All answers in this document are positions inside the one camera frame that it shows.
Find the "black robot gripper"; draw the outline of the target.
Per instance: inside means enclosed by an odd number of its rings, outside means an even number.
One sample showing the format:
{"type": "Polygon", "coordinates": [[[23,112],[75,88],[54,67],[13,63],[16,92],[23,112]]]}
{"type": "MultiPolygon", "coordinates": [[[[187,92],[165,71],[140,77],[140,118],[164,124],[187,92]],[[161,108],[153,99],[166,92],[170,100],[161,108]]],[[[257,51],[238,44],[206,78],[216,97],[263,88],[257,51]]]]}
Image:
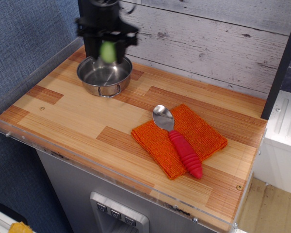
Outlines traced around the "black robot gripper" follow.
{"type": "Polygon", "coordinates": [[[116,42],[116,62],[122,63],[127,47],[138,44],[139,29],[120,18],[119,1],[80,0],[78,6],[77,35],[83,37],[86,56],[97,60],[102,41],[112,41],[116,42]]]}

